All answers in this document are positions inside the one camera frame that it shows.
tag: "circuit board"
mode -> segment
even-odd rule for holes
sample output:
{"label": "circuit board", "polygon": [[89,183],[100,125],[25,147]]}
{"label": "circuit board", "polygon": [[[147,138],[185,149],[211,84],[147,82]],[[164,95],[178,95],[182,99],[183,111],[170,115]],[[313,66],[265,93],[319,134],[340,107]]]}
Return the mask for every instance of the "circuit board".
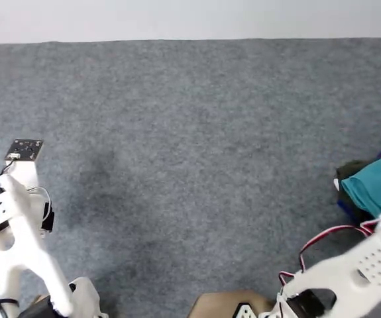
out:
{"label": "circuit board", "polygon": [[41,139],[15,139],[6,153],[5,160],[35,161],[42,147]]}

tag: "dark green fabric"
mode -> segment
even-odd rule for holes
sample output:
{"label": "dark green fabric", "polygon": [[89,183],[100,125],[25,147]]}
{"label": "dark green fabric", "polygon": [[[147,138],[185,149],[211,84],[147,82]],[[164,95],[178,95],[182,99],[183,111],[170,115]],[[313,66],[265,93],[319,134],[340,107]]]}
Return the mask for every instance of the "dark green fabric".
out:
{"label": "dark green fabric", "polygon": [[347,162],[343,166],[336,169],[336,177],[339,180],[339,192],[338,192],[338,198],[340,201],[342,201],[348,208],[351,209],[353,212],[353,215],[360,221],[367,221],[372,219],[372,215],[360,209],[355,205],[355,203],[352,201],[352,199],[349,197],[349,195],[346,193],[346,191],[342,188],[342,180],[349,178],[362,170],[363,168],[367,167],[369,164],[374,162],[375,160],[352,160],[350,162]]}

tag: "white wall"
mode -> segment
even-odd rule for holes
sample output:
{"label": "white wall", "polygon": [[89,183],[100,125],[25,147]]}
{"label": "white wall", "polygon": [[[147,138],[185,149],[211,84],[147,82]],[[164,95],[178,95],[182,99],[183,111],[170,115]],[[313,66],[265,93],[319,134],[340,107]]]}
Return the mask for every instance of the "white wall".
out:
{"label": "white wall", "polygon": [[381,37],[381,0],[0,0],[0,42]]}

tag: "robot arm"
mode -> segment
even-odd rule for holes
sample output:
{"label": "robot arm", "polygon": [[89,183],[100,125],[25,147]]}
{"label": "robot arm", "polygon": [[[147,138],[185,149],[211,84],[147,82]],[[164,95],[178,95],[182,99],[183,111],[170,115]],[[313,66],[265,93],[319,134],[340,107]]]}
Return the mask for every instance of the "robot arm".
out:
{"label": "robot arm", "polygon": [[[321,308],[312,290],[331,290],[336,296],[332,308]],[[374,234],[348,252],[296,273],[273,310],[260,318],[360,318],[380,302],[381,220]]]}
{"label": "robot arm", "polygon": [[[38,187],[35,162],[42,140],[15,140],[0,175],[0,317],[2,318],[107,318],[99,309],[99,296],[87,278],[68,284],[57,261],[42,241],[42,221],[50,204],[33,191]],[[8,246],[9,240],[15,240]],[[29,269],[44,281],[49,296],[20,313],[20,273]]]}

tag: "teal cloth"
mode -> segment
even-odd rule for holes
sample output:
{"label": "teal cloth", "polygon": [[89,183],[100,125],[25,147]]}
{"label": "teal cloth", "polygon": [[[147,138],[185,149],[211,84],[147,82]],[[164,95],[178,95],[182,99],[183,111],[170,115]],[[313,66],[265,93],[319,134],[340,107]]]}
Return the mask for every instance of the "teal cloth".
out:
{"label": "teal cloth", "polygon": [[357,207],[373,217],[381,214],[381,159],[342,180],[342,186]]}

